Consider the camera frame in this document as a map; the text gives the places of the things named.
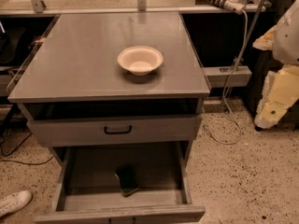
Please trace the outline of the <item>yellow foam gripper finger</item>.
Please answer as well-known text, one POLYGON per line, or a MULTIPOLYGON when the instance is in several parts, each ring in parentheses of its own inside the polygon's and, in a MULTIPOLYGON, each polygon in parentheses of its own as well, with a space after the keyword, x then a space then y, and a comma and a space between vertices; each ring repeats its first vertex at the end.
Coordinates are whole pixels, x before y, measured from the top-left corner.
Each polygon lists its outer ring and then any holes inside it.
POLYGON ((256 49, 271 50, 274 59, 282 63, 277 72, 269 71, 264 79, 254 118, 261 129, 277 125, 299 99, 299 54, 294 45, 297 35, 295 30, 284 32, 275 25, 253 43, 256 49))

